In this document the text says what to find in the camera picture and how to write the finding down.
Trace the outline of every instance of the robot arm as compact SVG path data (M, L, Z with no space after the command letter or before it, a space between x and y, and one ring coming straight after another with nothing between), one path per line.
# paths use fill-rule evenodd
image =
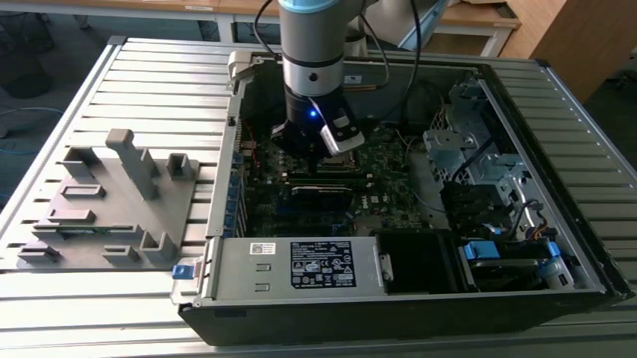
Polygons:
M313 161L365 142L342 93L347 24L377 0L279 0L287 121L273 140Z

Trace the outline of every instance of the desk leg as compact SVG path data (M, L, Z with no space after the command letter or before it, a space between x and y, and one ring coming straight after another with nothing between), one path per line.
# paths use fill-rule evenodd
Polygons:
M513 30L510 28L498 28L496 30L496 33L486 41L486 45L480 56L497 57L500 55L500 51L502 50L502 47L505 47L512 31Z
M219 27L219 40L223 43L235 43L235 19L231 13L217 14L217 26Z
M88 24L88 16L87 15L74 15L72 18L76 20L78 26L80 26L82 30L86 30L91 27Z

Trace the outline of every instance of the table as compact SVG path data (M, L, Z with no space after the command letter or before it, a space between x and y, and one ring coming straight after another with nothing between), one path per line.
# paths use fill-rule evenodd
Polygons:
M181 249L183 257L202 254L217 185L215 142L223 133L221 119L226 118L225 108L210 99L231 96L227 63L238 48L261 51L250 44L111 41L2 212L0 249L14 238L28 239L24 220L32 222L46 215L47 200L67 175L56 163L64 148L95 145L100 156L114 155L104 148L104 138L114 126L122 126L136 131L135 144L147 147L154 158L182 151L205 164ZM390 52L389 56L413 59L406 52ZM611 255L635 284L637 176L553 70L532 60L436 54L425 54L424 60L481 62L493 67ZM122 92L136 94L120 96ZM7 265L10 255L3 257L0 265ZM424 351L432 351L429 355L440 358L538 358L590 357L612 351L617 358L633 357L637 349L637 299L612 310L565 316L521 333L211 347L179 318L170 301L171 289L170 272L162 271L0 274L0 357L342 357L347 353L387 357L402 351L420 351L410 357L422 357Z
M0 10L215 21L221 41L234 43L235 24L253 23L262 4L263 0L0 0ZM279 5L273 2L261 22L278 24L278 15ZM461 3L445 11L436 33L489 37L481 56L497 57L520 26L518 19L501 17L490 5Z

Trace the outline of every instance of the wooden table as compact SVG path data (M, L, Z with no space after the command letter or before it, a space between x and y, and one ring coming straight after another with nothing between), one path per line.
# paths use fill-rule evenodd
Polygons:
M0 0L0 10L38 13L68 13L91 16L143 17L154 19L189 19L215 21L223 43L234 43L235 24L253 23L265 0ZM261 19L265 24L279 23L279 5L274 1ZM461 3L448 8L438 34L461 34L489 37L482 56L498 56L518 28L518 19L502 18L490 5Z
M234 42L233 24L237 22L253 23L262 4L263 0L219 0L217 18L222 42ZM277 1L267 7L259 22L265 24L279 23ZM489 37L480 55L497 57L512 31L520 26L520 19L501 17L493 6L460 3L445 11L434 32L437 34Z

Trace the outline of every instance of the metal bracket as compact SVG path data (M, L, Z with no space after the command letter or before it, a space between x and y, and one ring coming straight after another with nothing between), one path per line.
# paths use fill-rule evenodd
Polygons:
M251 51L234 51L229 58L229 77L231 81L239 80L247 77L253 67L253 52Z

